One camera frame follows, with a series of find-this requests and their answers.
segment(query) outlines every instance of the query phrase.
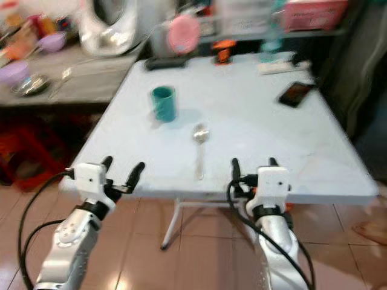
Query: shelf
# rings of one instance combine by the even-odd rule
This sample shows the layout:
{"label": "shelf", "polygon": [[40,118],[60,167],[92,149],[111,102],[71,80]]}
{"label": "shelf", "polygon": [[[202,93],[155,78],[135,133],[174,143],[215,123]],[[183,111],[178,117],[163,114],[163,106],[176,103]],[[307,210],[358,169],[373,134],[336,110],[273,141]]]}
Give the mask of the shelf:
{"label": "shelf", "polygon": [[[310,30],[310,31],[294,31],[284,33],[284,38],[302,38],[302,37],[324,37],[324,36],[338,36],[343,35],[345,33],[344,28],[340,28],[338,30]],[[199,40],[199,44],[208,44],[221,39],[233,39],[237,41],[248,41],[248,40],[260,40],[265,39],[266,33],[260,34],[240,34],[234,36],[226,36],[226,35],[213,35],[213,36],[203,36]]]}

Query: white folding table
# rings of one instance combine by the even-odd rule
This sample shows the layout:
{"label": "white folding table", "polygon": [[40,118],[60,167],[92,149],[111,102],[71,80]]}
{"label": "white folding table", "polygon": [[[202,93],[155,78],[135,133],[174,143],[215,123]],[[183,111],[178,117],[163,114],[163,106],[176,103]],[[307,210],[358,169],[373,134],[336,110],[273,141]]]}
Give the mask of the white folding table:
{"label": "white folding table", "polygon": [[[226,66],[199,57],[183,69],[156,71],[137,62],[74,164],[99,163],[112,155],[108,178],[123,184],[144,161],[133,195],[177,199],[173,221],[181,206],[202,204],[181,204],[184,198],[226,200],[234,157],[242,174],[256,173],[275,157],[290,171],[288,202],[367,204],[377,186],[320,93],[311,91],[296,109],[277,102],[295,81],[313,82],[306,71],[261,76],[255,54],[235,56]],[[171,123],[154,120],[150,92],[160,85],[176,89],[178,117]],[[192,138],[198,123],[210,129],[201,181],[195,175],[197,144]],[[74,190],[74,184],[66,179],[61,188]]]}

